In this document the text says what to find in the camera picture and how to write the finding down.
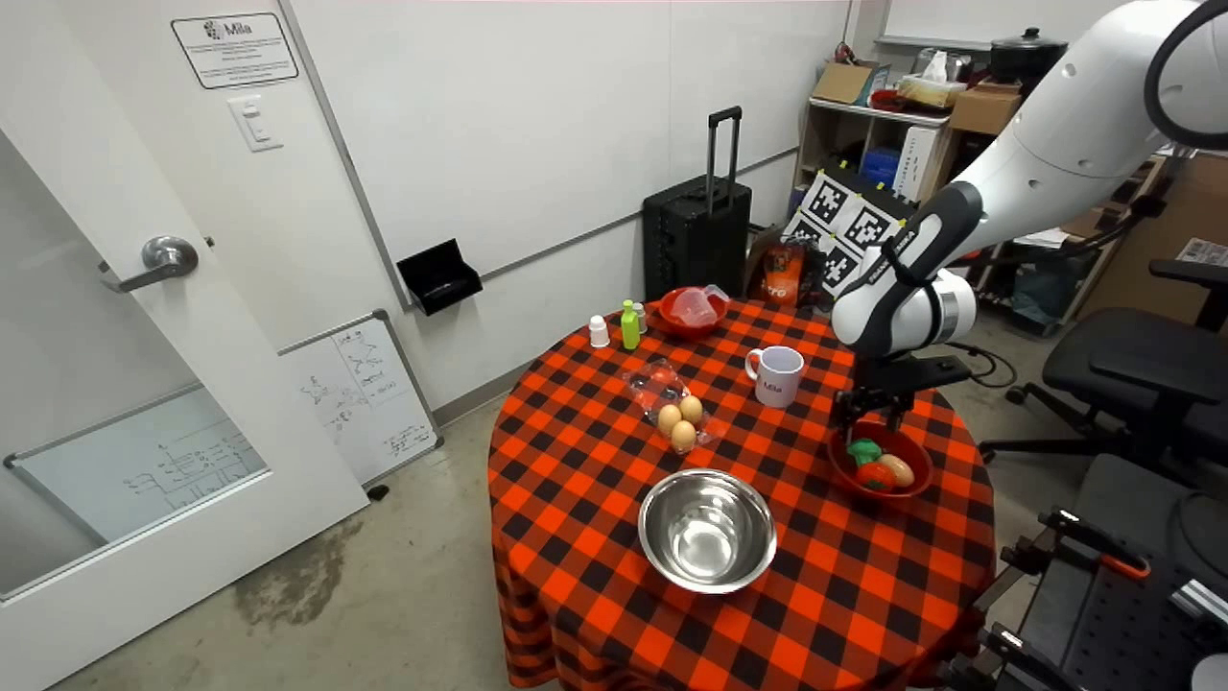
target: round table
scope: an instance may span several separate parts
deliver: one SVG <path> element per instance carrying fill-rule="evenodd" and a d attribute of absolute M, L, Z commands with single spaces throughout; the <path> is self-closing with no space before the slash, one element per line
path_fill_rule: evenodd
<path fill-rule="evenodd" d="M 798 400 L 761 405 L 751 345 L 804 355 Z M 688 458 L 643 421 L 629 376 L 676 363 L 710 412 Z M 492 553 L 513 688 L 899 688 L 950 637 L 994 574 L 994 487 L 954 412 L 923 393 L 900 432 L 937 460 L 904 501 L 861 501 L 833 485 L 825 432 L 853 352 L 827 321 L 731 302 L 721 334 L 638 352 L 591 349 L 588 329 L 540 352 L 492 432 Z M 676 467 L 751 485 L 779 553 L 743 592 L 698 599 L 652 570 L 638 544 L 642 494 Z"/>

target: white mug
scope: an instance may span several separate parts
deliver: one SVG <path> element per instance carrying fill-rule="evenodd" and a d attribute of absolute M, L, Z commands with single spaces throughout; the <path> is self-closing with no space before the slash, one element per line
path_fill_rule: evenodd
<path fill-rule="evenodd" d="M 743 376 L 756 380 L 765 405 L 792 405 L 798 400 L 804 355 L 792 345 L 767 345 L 743 352 Z"/>

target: wall sign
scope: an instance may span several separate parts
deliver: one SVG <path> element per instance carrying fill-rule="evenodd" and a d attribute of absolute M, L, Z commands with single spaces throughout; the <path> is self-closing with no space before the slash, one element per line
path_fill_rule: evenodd
<path fill-rule="evenodd" d="M 170 22 L 204 87 L 270 84 L 298 75 L 280 19 L 262 15 L 199 15 Z"/>

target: stainless steel bowl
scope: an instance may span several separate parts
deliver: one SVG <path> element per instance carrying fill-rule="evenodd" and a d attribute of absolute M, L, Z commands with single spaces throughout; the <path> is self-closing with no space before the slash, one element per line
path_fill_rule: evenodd
<path fill-rule="evenodd" d="M 642 549 L 682 592 L 729 593 L 774 556 L 774 524 L 761 491 L 715 467 L 662 476 L 642 501 Z"/>

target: rolling luggage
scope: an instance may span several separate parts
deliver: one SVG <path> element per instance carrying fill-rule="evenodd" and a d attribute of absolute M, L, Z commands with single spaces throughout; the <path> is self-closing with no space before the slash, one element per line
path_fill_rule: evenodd
<path fill-rule="evenodd" d="M 731 120 L 729 175 L 715 175 L 719 128 Z M 740 292 L 751 190 L 738 185 L 740 109 L 705 120 L 705 175 L 682 179 L 643 201 L 643 298 L 680 285 L 721 285 Z"/>

